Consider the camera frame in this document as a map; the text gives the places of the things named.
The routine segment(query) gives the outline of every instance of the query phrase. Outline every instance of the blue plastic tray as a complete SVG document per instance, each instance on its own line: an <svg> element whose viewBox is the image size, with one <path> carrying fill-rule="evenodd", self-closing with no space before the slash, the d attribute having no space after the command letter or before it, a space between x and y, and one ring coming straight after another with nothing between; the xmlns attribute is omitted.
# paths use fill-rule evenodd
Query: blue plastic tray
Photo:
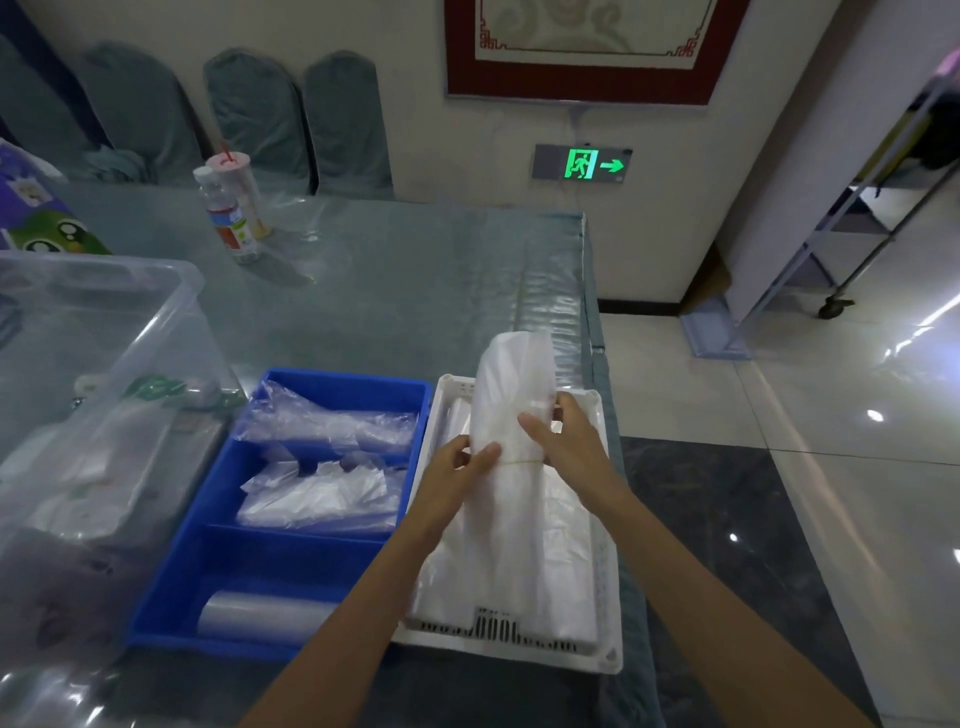
<svg viewBox="0 0 960 728"><path fill-rule="evenodd" d="M327 409L419 413L410 451L384 457L389 465L407 465L399 507L400 514L406 512L430 412L427 382L297 369L272 369L263 378ZM258 390L254 397L261 395ZM311 461L339 459L327 447L284 445L307 467ZM389 538L389 533L318 536L236 524L245 495L240 486L265 464L259 453L254 443L229 438L224 444L133 617L128 644L290 660L298 652L294 647L198 637L197 620L207 600L227 590L341 601Z"/></svg>

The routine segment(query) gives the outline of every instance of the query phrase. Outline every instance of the caster wheel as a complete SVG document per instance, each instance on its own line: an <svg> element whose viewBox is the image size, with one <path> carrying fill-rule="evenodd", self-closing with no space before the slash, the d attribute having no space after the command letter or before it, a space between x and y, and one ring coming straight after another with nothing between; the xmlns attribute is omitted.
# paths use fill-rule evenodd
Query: caster wheel
<svg viewBox="0 0 960 728"><path fill-rule="evenodd" d="M827 302L817 311L817 317L825 321L835 319L843 313L844 309L849 305L853 305L853 301L832 301L831 299L827 299Z"/></svg>

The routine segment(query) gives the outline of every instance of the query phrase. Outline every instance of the forearm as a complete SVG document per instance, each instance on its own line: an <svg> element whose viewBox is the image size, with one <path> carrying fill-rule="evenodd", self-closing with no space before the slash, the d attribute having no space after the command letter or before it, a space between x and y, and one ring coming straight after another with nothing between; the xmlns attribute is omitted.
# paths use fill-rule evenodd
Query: forearm
<svg viewBox="0 0 960 728"><path fill-rule="evenodd" d="M429 538L402 523L356 586L240 728L327 728L357 717L397 622L407 609Z"/></svg>
<svg viewBox="0 0 960 728"><path fill-rule="evenodd" d="M610 492L598 517L730 725L871 725L629 490Z"/></svg>

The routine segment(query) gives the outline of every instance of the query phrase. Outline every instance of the bottle label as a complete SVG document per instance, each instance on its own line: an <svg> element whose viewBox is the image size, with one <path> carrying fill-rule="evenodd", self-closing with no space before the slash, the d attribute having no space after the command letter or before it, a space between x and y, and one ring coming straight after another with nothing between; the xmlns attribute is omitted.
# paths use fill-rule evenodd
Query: bottle label
<svg viewBox="0 0 960 728"><path fill-rule="evenodd" d="M253 233L239 206L230 209L211 209L207 212L224 245L232 251L247 250L253 245Z"/></svg>

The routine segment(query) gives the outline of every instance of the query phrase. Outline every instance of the exit sign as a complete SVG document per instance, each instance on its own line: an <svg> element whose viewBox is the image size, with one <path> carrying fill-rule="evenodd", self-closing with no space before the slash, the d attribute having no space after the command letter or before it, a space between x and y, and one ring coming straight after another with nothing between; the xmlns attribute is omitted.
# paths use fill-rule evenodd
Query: exit sign
<svg viewBox="0 0 960 728"><path fill-rule="evenodd" d="M534 152L534 180L575 182L623 182L632 149L613 147L562 147L538 144Z"/></svg>

